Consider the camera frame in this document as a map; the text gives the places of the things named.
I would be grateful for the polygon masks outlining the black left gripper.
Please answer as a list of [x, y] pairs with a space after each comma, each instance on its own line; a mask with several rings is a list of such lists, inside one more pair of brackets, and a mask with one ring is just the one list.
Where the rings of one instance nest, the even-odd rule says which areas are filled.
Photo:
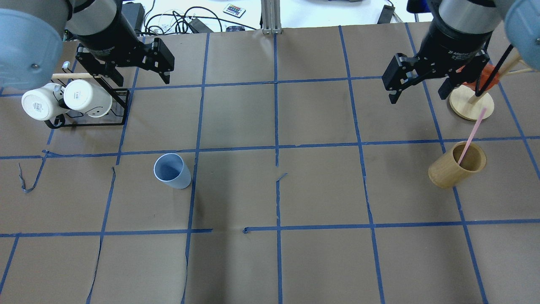
[[80, 44], [76, 58], [89, 73], [106, 77], [118, 87], [124, 85], [124, 77], [117, 67], [139, 67], [154, 71], [165, 84], [170, 84], [170, 72], [174, 71], [174, 55], [158, 37], [147, 44], [135, 39], [132, 44], [121, 43], [100, 51]]

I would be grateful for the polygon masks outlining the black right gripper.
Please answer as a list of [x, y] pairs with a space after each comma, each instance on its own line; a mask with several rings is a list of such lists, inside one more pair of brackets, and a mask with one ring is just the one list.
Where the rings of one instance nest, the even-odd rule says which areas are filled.
[[457, 55], [448, 52], [433, 56], [418, 53], [413, 57], [397, 53], [382, 75], [383, 86], [389, 92], [391, 104], [396, 104], [408, 87], [427, 79], [445, 78], [438, 96], [446, 100], [458, 84], [476, 81], [488, 61], [489, 56], [482, 49], [465, 60], [458, 60]]

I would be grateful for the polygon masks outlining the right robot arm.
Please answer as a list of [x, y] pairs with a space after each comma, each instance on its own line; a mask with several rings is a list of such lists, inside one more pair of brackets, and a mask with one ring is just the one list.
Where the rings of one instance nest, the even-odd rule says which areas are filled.
[[403, 90], [426, 79], [444, 78], [441, 99], [476, 81], [489, 60], [485, 46], [501, 22], [511, 48], [539, 69], [538, 0], [427, 0], [424, 6], [433, 19], [420, 50], [413, 57], [397, 53], [382, 75], [392, 104]]

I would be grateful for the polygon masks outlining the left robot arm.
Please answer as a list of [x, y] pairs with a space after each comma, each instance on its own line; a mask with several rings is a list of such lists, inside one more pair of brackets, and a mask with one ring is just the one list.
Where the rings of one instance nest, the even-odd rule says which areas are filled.
[[89, 74], [122, 86], [118, 68], [138, 67], [170, 83], [174, 55], [160, 38], [148, 44], [137, 38], [121, 0], [2, 0], [1, 87], [30, 90], [47, 84], [62, 55], [65, 30], [82, 45], [77, 60]]

